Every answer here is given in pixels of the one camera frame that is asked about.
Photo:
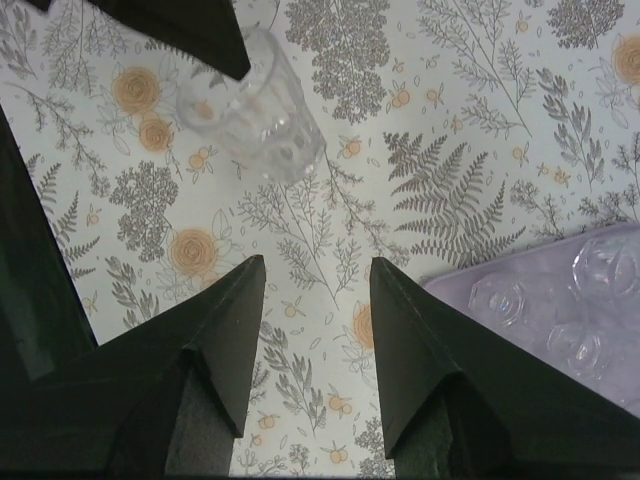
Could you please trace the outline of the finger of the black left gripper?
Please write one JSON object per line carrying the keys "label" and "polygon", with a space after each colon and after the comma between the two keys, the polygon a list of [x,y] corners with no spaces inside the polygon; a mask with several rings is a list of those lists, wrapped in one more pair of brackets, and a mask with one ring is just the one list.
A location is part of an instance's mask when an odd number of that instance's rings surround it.
{"label": "finger of the black left gripper", "polygon": [[242,80],[250,61],[230,0],[95,0],[119,23]]}

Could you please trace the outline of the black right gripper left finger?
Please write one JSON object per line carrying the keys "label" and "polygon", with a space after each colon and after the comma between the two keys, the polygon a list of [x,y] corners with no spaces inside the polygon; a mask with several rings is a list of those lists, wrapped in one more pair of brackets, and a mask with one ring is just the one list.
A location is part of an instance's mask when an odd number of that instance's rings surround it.
{"label": "black right gripper left finger", "polygon": [[254,255],[36,380],[1,409],[5,475],[226,475],[250,403],[266,284]]}

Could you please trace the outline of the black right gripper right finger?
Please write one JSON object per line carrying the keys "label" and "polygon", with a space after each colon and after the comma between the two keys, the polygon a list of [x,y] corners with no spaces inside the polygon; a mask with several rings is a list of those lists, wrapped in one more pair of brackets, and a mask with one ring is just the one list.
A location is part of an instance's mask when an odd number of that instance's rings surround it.
{"label": "black right gripper right finger", "polygon": [[635,475],[639,421],[432,296],[370,272],[384,452],[399,475]]}

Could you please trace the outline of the clear faceted glass extra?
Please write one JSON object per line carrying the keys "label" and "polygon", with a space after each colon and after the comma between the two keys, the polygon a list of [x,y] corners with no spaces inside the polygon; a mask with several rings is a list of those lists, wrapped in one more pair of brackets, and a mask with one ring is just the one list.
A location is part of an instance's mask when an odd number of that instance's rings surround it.
{"label": "clear faceted glass extra", "polygon": [[179,86],[181,123],[264,177],[296,183],[326,152],[298,75],[267,29],[242,30],[250,69],[240,81],[222,74],[191,74]]}

